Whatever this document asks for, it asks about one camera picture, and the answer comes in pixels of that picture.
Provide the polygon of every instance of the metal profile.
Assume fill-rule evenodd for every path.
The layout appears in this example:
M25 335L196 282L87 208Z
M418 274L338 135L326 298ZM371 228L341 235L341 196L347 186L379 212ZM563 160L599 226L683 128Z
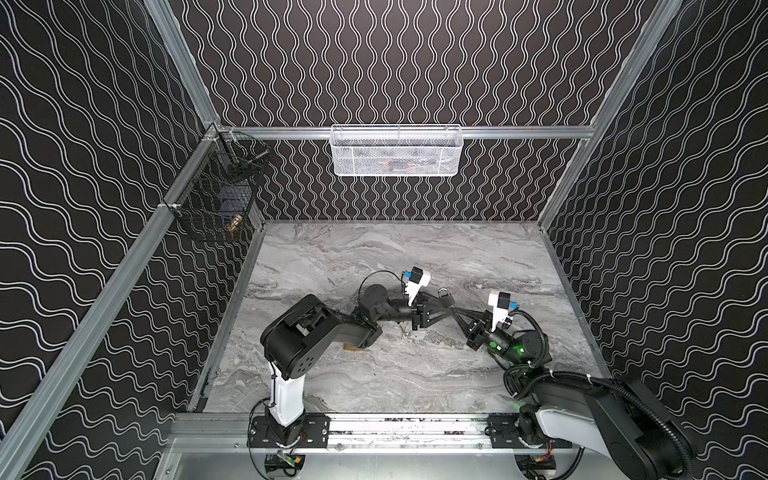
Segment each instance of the metal profile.
M221 357L224 355L224 350L227 347L232 327L248 288L250 273L253 271L253 266L256 265L256 258L259 256L261 244L264 242L264 233L264 229L257 230L250 241L248 252L243 260L243 267L240 269L240 275L237 276L237 282L235 282L235 288L230 296L230 301L227 303L227 309L224 310L224 315L221 317L216 339L214 339L214 343L210 347L203 371L200 374L200 378L197 379L197 388L187 406L188 412L195 410L201 396L208 396L210 393L210 380L216 376L219 363L221 363Z
M661 37L680 10L682 3L683 0L659 0L654 7L643 29L637 36L634 47L627 56L621 71L619 71L614 83L608 90L598 113L592 120L594 134L588 141L580 142L574 152L574 156L565 168L565 172L558 185L549 197L547 205L541 212L538 224L545 230L548 230L550 225L552 225L555 215L557 215L560 207L571 192L571 188L581 175L581 171L592 157L595 148L602 141L608 127L611 126L614 118L616 118L619 109L621 109L621 106L627 99L629 92L640 77L640 73L645 68L651 55L656 51Z
M484 433L488 414L477 413L329 413L327 449L296 448L296 454L483 454L536 455L544 449L495 449ZM175 417L163 457L186 453L248 454L247 413L182 413ZM263 454L275 449L253 447ZM556 449L575 452L575 449Z
M178 200L202 164L208 148L215 141L215 135L216 131L209 129L197 145L168 190L164 198L166 203L172 204ZM0 443L0 478L3 480L18 480L24 473L173 221L174 215L170 209L164 204L158 205L48 369L22 413L11 425Z
M256 206L256 203L251 207L248 217L253 225L257 225L259 228L263 229L266 220L264 220L264 215L261 213L261 210L259 210L259 207Z
M260 140L329 140L331 127L222 127L221 131L239 131ZM463 127L469 140L504 140L527 138L590 138L591 126L551 127Z
M179 21L170 9L168 0L144 0L144 4L179 71L181 83L187 89L200 121L203 125L219 124L219 115L210 100L208 89L203 84L203 78L197 70L187 41L181 33Z
M154 480L170 480L176 478L176 471L181 461L180 453L164 453L157 463L157 469L154 471Z
M291 218L276 218L266 220L267 223L410 223L410 224L424 224L424 223L457 223L457 220L367 220L367 219L349 219L342 218L339 220L333 219L298 219ZM535 220L472 220L472 223L503 223L509 225L510 223L519 223L521 225L532 225L536 227L538 224Z
M587 339L589 348L592 350L592 355L594 356L594 361L597 363L598 368L600 369L600 374L607 379L613 378L611 371L608 369L608 365L605 363L603 354L600 353L598 341L594 339L594 334L592 334L592 330L589 328L587 317L584 316L584 312L581 311L581 304L579 303L578 298L576 298L576 294L574 293L573 288L571 288L571 281L568 280L568 276L563 270L563 266L560 263L558 254L554 251L554 245L552 245L551 240L549 240L549 234L543 229L540 231L541 239L544 241L544 245L547 247L547 251L549 252L549 257L552 259L555 271L558 272L560 283L562 283L563 290L565 290L565 296L568 297L568 302L571 303L571 308L574 311L574 315L576 315L576 320L581 327L581 332L584 334L584 338Z

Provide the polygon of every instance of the black wire basket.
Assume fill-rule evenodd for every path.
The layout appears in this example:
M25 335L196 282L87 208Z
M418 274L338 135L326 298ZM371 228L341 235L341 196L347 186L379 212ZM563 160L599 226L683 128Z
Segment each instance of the black wire basket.
M270 157L267 144L238 131L222 132L220 137L223 148L208 156L224 168L234 183L261 173Z
M245 170L233 168L228 161L229 152L216 148L172 211L182 230L198 242L250 242L256 230L249 217L256 196L255 173L245 176Z

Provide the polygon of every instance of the black cable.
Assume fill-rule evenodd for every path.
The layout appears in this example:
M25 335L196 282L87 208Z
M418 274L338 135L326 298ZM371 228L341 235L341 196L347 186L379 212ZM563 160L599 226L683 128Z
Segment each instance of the black cable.
M565 480L566 478L573 475L574 472L576 472L576 467L578 467L579 462L581 462L581 457L583 456L584 456L584 447L581 447L580 449L578 449L576 458L574 459L574 462L571 463L571 466L568 467L568 470L563 472L563 475L560 475L559 477L554 477L552 480Z
M509 392L509 395L515 396L517 392L520 392L523 390L522 385L520 385L520 381L518 380L518 377L515 375L518 371L528 370L528 366L523 365L513 365L507 368L504 371L504 375L502 379L504 380L504 387L507 389L507 392Z
M397 273L391 271L391 270L377 270L371 274L369 274L366 278L362 279L362 282L360 282L360 287L357 289L357 303L360 303L360 295L362 294L362 285L368 280L370 277L376 275L377 273L391 273L395 278L397 278L400 281L400 286L405 287L405 283L402 281L402 276L400 278L397 277ZM401 288L400 291L402 292L402 298L406 297L406 292L404 288Z
M508 314L508 316L514 315L523 316L531 325L533 325L533 329L536 330L538 339L541 342L541 348L539 349L538 355L536 356L536 359L531 362L531 370L533 370L544 363L544 358L546 358L547 353L549 353L549 341L547 340L547 336L544 334L544 331L541 330L541 327L536 322L536 319L534 319L530 313L523 310L514 309Z
M250 410L250 413L248 414L248 432L250 433L250 429L253 426L253 413L256 411L256 407L261 405L262 403L269 400L271 397L264 397L263 399L256 402L256 405L253 406L253 408ZM250 457L250 462L253 463L253 467L256 469L256 473L259 474L261 478L264 480L271 480L270 478L267 478L261 471L259 470L259 467L256 466L256 460L253 460L253 453L250 451L250 443L248 443L248 456Z
M539 475L530 468L526 468L525 472L523 472L523 475L525 475L528 480L547 480L547 477Z
M693 459L690 456L690 452L688 452L688 449L685 448L685 445L682 440L680 440L680 437L677 436L677 433L669 426L666 422L664 422L653 410L648 408L642 400L640 400L638 397L636 397L635 394L630 392L629 390L625 389L622 386L619 386L614 382L613 379L598 379L594 377L587 377L583 373L576 373L576 372L547 372L542 373L539 376L536 376L531 379L531 381L525 386L525 388L518 394L519 398L525 397L527 394L531 392L534 385L536 385L539 382L545 381L550 378L562 378L562 379L574 379L574 380L580 380L582 382L586 382L590 384L591 386L600 386L604 389L611 390L613 393L619 395L621 398L629 402L631 405L633 405L635 408L640 410L642 413L646 415L661 431L664 433L664 436L666 436L674 445L675 450L677 450L677 454L680 456L680 460L683 464L683 471L678 475L667 475L665 478L670 478L672 480L689 480L694 473L694 465L693 465Z
M512 336L513 339L516 339L517 335L519 335L521 333L528 333L528 332L535 332L535 331L536 330L534 330L534 329L515 330L514 332L512 332L511 336Z
M277 372L275 372L275 366L272 364L272 362L270 362L270 368L272 369L272 393L270 394L270 397L269 397L270 408L271 408L277 405L277 403L275 402L275 400L277 399L272 399L272 395L276 396L275 392L277 392Z

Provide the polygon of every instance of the white wire basket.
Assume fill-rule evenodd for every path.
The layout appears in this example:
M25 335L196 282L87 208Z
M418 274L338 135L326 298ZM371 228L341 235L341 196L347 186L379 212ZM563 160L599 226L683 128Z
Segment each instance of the white wire basket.
M341 177L452 177L464 139L459 125L333 125L333 171Z

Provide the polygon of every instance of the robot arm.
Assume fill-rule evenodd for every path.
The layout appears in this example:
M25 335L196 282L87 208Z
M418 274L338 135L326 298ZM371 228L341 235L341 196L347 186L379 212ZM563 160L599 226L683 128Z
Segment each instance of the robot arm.
M505 385L514 397L528 402L516 424L523 443L540 445L557 438L583 445L611 457L632 480L672 475L681 466L684 474L690 474L697 443L642 382L543 369L541 365L551 361L547 336L531 316L514 310L517 304L509 293L491 293L492 311L462 309L446 289L438 296L421 291L430 277L429 272L412 268L402 298L390 299L384 286L371 285L351 315L330 310L316 296L307 295L264 330L261 343L272 369L268 419L280 444L291 445L299 437L305 417L304 376L331 342L366 348L381 335L379 322L410 321L416 330L453 316L468 346L474 350L486 346L509 362ZM507 319L514 314L525 316L535 329L508 335Z
M278 442L289 445L298 438L304 420L304 376L332 342L366 348L382 329L328 309L307 295L272 322L261 335L264 356L272 369L269 405L270 429Z

